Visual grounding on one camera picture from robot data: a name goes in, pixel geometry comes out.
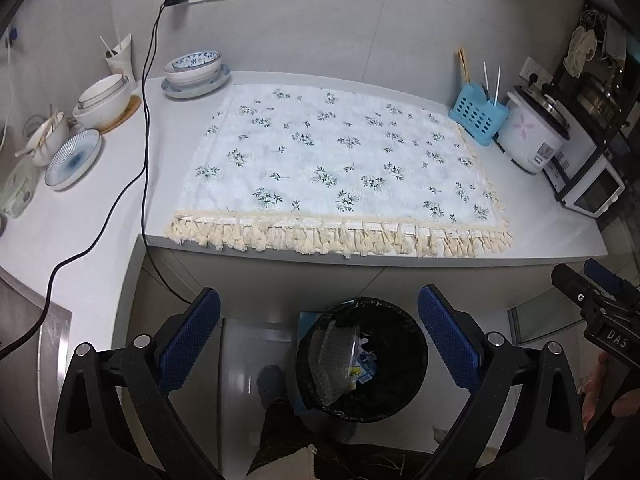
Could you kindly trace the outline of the blue milk carton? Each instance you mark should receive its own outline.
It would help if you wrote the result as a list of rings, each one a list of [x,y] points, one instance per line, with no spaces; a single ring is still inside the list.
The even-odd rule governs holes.
[[[357,348],[349,365],[349,378],[352,386],[370,382],[376,372],[376,355],[366,348],[369,339],[366,337],[357,340]]]

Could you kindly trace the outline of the white rice cooker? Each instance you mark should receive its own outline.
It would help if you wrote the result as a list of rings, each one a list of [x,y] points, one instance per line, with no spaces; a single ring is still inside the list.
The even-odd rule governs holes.
[[[570,140],[558,102],[537,89],[515,86],[508,92],[509,114],[497,133],[497,143],[529,174],[539,174]]]

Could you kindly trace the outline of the blue utensil holder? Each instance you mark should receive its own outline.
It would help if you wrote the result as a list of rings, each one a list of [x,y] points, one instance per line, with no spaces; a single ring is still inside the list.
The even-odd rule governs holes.
[[[509,109],[488,100],[481,86],[464,84],[448,117],[460,125],[481,146],[488,146],[506,121]]]

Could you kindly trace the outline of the floral white tablecloth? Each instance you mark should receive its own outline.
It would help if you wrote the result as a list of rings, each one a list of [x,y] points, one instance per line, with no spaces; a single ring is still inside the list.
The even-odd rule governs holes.
[[[511,244],[451,119],[322,87],[236,84],[192,158],[167,236],[215,249],[475,258]]]

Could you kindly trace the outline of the blue striped plate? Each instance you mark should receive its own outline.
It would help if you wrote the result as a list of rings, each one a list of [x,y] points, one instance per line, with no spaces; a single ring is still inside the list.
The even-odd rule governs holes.
[[[102,144],[102,134],[96,129],[86,129],[68,139],[47,166],[44,184],[54,192],[73,186],[91,169]]]

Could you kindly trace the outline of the white straw right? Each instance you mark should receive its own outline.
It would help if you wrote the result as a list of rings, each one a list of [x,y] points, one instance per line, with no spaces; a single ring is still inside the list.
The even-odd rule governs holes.
[[[500,84],[501,84],[501,76],[502,76],[502,67],[501,67],[501,65],[499,65],[498,66],[498,72],[497,72],[497,78],[496,78],[496,85],[495,85],[494,106],[497,106],[497,104],[498,104],[498,97],[499,97]]]

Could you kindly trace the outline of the white straw left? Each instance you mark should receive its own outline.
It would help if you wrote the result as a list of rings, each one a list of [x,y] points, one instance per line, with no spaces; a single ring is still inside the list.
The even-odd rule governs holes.
[[[489,89],[489,78],[488,78],[488,68],[485,61],[483,61],[483,76],[484,81],[482,83],[482,88],[485,93],[485,98],[487,101],[490,101],[490,89]]]

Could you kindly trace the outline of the white bowl with chopsticks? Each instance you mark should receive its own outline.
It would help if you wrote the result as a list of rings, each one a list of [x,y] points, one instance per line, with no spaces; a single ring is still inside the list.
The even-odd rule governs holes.
[[[36,167],[47,167],[69,137],[70,126],[66,114],[62,110],[57,110],[32,134],[26,146],[14,156],[30,157]]]

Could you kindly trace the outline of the wooden round coaster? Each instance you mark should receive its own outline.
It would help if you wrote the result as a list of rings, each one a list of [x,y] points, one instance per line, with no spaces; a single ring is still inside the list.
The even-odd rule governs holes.
[[[140,108],[142,104],[142,99],[140,96],[132,96],[129,100],[129,103],[122,114],[117,118],[111,125],[106,126],[105,128],[100,129],[101,134],[108,133],[115,128],[121,126],[124,122],[129,120],[134,114],[137,113],[137,110]]]

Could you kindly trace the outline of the white stacked bowls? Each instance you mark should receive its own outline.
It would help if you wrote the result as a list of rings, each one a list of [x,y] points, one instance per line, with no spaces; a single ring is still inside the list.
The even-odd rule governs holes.
[[[130,96],[130,83],[126,75],[107,76],[81,93],[73,110],[73,118],[86,129],[104,130],[125,113]]]

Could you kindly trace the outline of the wooden chopsticks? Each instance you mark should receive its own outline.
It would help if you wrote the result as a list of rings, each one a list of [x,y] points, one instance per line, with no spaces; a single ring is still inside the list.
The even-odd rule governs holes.
[[[470,76],[470,71],[468,67],[468,62],[466,62],[464,47],[457,48],[457,56],[460,63],[461,77],[465,84],[469,84],[471,82],[471,76]]]

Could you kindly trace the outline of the white plate under bowl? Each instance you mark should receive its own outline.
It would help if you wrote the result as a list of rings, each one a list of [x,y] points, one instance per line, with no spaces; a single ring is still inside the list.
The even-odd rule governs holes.
[[[192,100],[201,96],[208,96],[223,87],[231,76],[230,67],[222,64],[218,74],[209,80],[199,82],[198,84],[188,84],[187,86],[176,86],[165,78],[160,84],[165,96],[173,100]]]

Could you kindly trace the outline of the blue patterned bowl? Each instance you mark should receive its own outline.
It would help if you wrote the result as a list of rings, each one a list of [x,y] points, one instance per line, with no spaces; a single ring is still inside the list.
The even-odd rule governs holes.
[[[200,84],[217,76],[221,60],[221,54],[212,50],[181,55],[164,67],[165,77],[175,86]]]

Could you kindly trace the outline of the white cup with sticks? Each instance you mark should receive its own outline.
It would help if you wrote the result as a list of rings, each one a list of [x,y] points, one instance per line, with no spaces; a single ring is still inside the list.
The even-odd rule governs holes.
[[[134,84],[137,81],[132,67],[132,35],[122,38],[115,47],[110,47],[101,38],[104,47],[104,61],[112,74],[124,75]]]

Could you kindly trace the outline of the right wall socket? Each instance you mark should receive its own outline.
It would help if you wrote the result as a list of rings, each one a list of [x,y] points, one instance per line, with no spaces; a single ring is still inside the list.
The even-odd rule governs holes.
[[[520,70],[520,78],[538,89],[544,84],[551,84],[552,81],[552,75],[530,56],[526,58]]]

